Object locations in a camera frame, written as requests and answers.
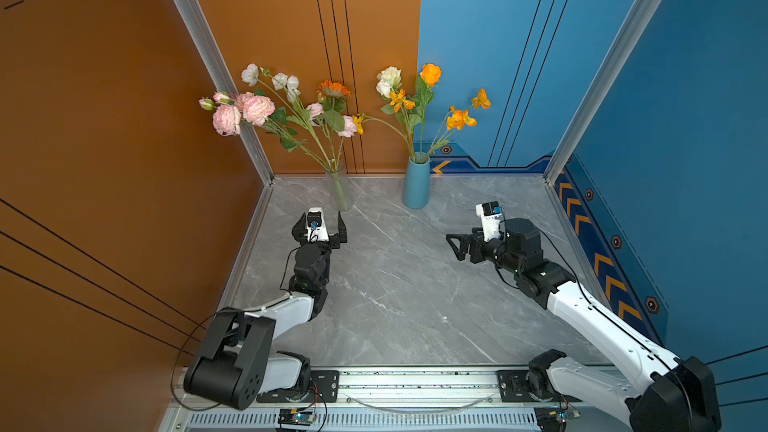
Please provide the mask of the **clear ribbed glass vase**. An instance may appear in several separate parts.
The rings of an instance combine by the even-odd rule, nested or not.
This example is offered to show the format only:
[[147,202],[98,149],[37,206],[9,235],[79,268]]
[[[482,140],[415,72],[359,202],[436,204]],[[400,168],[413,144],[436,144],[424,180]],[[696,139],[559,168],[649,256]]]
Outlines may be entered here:
[[354,206],[350,190],[350,180],[345,167],[339,164],[334,170],[326,172],[329,194],[340,212],[347,212]]

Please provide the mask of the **teal ceramic vase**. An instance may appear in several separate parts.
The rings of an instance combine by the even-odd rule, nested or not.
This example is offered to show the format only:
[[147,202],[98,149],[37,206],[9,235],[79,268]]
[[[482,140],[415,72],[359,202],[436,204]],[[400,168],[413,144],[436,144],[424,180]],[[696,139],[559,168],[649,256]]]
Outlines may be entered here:
[[429,156],[417,152],[410,158],[407,165],[403,202],[411,209],[422,209],[429,201],[430,194],[430,163]]

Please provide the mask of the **orange gerbera flower stem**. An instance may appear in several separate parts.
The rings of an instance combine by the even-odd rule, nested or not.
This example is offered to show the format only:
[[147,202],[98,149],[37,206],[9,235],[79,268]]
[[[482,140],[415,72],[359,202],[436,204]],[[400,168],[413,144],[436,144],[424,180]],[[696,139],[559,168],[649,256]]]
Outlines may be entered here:
[[329,171],[342,164],[344,142],[356,135],[352,116],[347,113],[350,96],[351,91],[340,82],[325,80],[319,84],[317,104],[320,106],[320,114],[313,122],[328,141],[326,155]]

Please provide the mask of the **white pink small flowers stem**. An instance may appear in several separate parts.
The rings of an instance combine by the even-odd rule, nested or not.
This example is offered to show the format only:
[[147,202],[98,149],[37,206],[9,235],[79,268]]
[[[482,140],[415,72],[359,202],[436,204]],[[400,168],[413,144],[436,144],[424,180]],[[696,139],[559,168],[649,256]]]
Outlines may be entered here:
[[311,102],[302,99],[300,91],[300,80],[294,75],[285,73],[272,73],[269,69],[250,64],[241,72],[241,80],[250,87],[247,92],[258,91],[272,98],[276,103],[284,96],[290,98],[296,96],[302,103],[309,105],[317,102],[317,97]]

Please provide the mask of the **white cream rose stem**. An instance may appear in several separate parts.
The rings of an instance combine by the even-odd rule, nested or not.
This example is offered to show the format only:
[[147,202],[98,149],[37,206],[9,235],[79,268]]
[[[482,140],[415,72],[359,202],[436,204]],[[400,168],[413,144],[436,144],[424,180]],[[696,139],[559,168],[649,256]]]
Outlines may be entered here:
[[402,71],[397,67],[390,66],[379,72],[377,75],[377,83],[380,79],[387,79],[391,80],[392,82],[398,82],[404,89],[402,84]]

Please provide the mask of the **white rosebud flower stem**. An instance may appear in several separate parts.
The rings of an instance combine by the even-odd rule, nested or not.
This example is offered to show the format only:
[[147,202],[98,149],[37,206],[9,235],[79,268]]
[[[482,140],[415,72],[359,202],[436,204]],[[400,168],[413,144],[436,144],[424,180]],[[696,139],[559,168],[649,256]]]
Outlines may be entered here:
[[406,144],[409,158],[414,158],[414,129],[421,123],[416,102],[398,82],[380,79],[376,89],[385,102],[381,111],[395,121],[398,134]]

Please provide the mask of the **orange rose flower stem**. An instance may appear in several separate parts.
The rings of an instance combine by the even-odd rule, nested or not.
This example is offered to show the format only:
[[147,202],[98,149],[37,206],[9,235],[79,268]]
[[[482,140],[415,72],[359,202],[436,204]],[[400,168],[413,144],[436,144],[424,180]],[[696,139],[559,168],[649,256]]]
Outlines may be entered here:
[[431,63],[424,65],[416,79],[416,93],[406,102],[406,126],[410,141],[409,159],[415,164],[427,163],[429,157],[444,142],[443,139],[436,137],[427,151],[423,149],[426,109],[434,99],[434,88],[440,81],[441,75],[442,71],[437,65]]

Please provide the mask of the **orange poppy flower stem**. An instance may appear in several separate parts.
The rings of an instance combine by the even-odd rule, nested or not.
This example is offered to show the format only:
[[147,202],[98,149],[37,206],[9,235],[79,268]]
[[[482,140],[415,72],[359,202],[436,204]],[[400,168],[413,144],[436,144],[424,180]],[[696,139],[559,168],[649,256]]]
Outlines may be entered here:
[[449,108],[442,121],[439,133],[433,139],[427,151],[428,156],[432,156],[443,147],[447,146],[450,138],[455,132],[462,131],[465,128],[477,126],[477,120],[471,115],[472,111],[488,110],[492,103],[488,98],[487,91],[481,88],[475,97],[471,99],[470,105],[466,109],[460,109],[455,106]]

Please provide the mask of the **pink carnation flower stem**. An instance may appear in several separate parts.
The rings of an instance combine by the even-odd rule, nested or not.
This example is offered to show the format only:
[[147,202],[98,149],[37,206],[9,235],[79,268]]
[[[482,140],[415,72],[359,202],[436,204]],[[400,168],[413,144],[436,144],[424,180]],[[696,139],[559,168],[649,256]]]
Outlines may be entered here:
[[275,137],[286,152],[301,151],[328,173],[342,168],[341,152],[334,143],[337,130],[326,117],[322,101],[304,105],[278,106],[264,94],[247,92],[234,103],[241,123],[249,124]]

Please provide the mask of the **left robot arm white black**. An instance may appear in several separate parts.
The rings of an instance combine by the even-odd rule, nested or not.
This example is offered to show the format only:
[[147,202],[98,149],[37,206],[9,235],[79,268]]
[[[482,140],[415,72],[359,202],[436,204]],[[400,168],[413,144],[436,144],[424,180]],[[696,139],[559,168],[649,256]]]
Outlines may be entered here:
[[322,311],[330,282],[331,255],[348,241],[337,215],[337,231],[326,227],[326,214],[313,207],[292,228],[299,244],[293,275],[284,295],[253,309],[222,308],[206,320],[202,344],[183,378],[183,390],[221,406],[248,408],[256,399],[300,401],[314,392],[310,359],[272,351],[274,339],[311,322]]

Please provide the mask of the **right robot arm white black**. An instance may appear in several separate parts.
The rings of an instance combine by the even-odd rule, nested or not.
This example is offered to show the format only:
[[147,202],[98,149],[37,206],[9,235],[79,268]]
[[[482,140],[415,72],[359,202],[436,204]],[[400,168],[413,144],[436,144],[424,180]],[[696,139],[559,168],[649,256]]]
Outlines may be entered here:
[[722,418],[711,369],[680,359],[621,321],[578,277],[548,260],[544,233],[530,220],[483,216],[469,234],[446,237],[457,260],[489,262],[505,285],[522,292],[596,347],[622,374],[617,379],[551,349],[529,363],[539,399],[578,398],[634,431],[719,431]]

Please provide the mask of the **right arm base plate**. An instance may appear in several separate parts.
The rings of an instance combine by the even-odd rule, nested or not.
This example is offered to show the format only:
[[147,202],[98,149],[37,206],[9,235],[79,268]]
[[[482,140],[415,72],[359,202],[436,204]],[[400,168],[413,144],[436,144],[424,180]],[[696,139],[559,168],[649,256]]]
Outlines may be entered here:
[[502,369],[495,372],[501,401],[511,402],[542,402],[555,403],[560,400],[557,394],[545,392],[545,396],[537,395],[529,384],[528,369]]

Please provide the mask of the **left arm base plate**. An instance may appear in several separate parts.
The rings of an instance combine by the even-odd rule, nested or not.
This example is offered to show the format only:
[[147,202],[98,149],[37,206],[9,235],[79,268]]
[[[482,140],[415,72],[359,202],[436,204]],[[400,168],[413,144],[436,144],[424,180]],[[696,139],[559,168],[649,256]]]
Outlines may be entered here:
[[340,382],[340,372],[338,370],[316,370],[310,372],[308,388],[299,391],[298,387],[294,389],[277,389],[260,394],[256,402],[266,403],[299,403],[309,404],[315,400],[315,394],[320,397],[320,402],[326,404],[336,403],[338,399]]

